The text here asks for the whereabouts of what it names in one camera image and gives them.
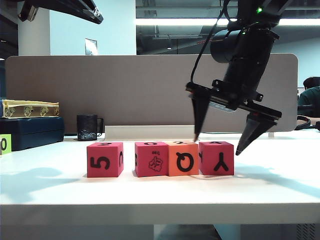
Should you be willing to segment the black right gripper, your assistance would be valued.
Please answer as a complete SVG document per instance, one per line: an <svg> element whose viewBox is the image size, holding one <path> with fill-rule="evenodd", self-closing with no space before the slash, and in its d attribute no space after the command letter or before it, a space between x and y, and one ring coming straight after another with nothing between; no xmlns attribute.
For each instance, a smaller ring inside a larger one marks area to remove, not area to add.
<svg viewBox="0 0 320 240"><path fill-rule="evenodd" d="M265 66L254 70L245 70L238 62L231 62L223 80L214 79L211 87L194 82L197 66L192 69L190 82L185 90L190 93L194 115L194 142L199 138L209 106L225 112L237 109L249 112L246 125L238 142L235 155L238 156L260 135L277 124L282 117L278 110L260 105L264 95L257 87Z"/></svg>

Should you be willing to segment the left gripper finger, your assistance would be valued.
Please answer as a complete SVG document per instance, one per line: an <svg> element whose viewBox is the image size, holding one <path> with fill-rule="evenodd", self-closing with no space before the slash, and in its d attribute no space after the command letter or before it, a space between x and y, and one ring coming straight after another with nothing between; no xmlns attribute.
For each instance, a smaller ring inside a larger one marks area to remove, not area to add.
<svg viewBox="0 0 320 240"><path fill-rule="evenodd" d="M76 0L37 0L36 6L77 17L72 1Z"/></svg>
<svg viewBox="0 0 320 240"><path fill-rule="evenodd" d="M104 20L101 12L92 0L73 0L75 16L81 19L101 24Z"/></svg>

